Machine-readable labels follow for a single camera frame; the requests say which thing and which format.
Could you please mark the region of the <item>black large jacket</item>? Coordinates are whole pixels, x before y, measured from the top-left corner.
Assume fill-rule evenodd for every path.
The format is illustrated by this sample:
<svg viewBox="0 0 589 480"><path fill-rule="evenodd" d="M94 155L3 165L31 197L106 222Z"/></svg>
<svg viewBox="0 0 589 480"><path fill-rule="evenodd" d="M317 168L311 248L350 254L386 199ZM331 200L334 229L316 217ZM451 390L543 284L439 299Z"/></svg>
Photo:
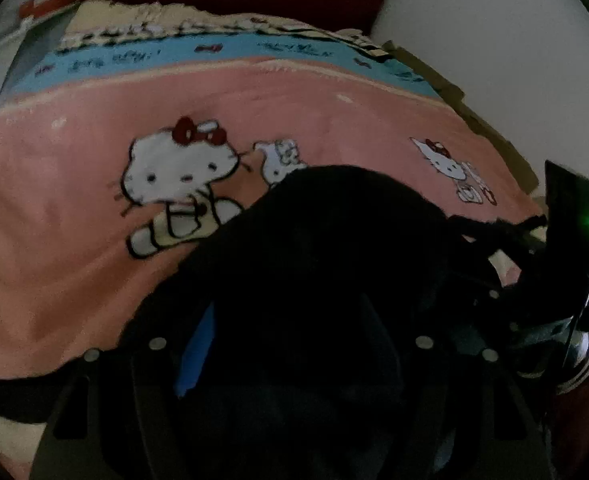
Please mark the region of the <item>black large jacket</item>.
<svg viewBox="0 0 589 480"><path fill-rule="evenodd" d="M501 283L485 247L532 218L450 217L355 167L290 174L200 243L122 330L118 344L138 314L214 313L159 479L406 479L409 344L461 346L488 324ZM0 416L46 427L58 370L0 379Z"/></svg>

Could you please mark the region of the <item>olive mattress edge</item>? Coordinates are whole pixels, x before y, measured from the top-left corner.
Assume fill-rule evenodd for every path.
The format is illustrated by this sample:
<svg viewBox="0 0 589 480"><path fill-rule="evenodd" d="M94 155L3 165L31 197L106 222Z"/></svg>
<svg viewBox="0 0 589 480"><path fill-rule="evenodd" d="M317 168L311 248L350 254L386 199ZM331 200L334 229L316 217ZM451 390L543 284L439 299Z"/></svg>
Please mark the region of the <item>olive mattress edge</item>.
<svg viewBox="0 0 589 480"><path fill-rule="evenodd" d="M531 194L535 191L540 180L529 162L511 142L505 139L465 103L465 92L459 86L453 84L453 82L411 52L396 46L392 41L385 42L383 50L392 54L398 61L409 66L416 74L423 77L432 89L439 94L439 97L455 110L472 132L478 136L483 136L494 146L523 192Z"/></svg>

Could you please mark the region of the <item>pink Hello Kitty blanket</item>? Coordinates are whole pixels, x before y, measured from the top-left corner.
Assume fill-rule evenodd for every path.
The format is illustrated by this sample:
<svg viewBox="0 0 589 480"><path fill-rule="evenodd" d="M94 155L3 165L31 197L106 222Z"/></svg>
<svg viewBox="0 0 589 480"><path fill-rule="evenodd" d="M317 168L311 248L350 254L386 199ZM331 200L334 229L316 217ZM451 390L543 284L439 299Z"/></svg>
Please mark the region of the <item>pink Hello Kitty blanket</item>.
<svg viewBox="0 0 589 480"><path fill-rule="evenodd" d="M0 107L0 379L112 347L180 258L308 166L534 216L505 151L358 32L89 0Z"/></svg>

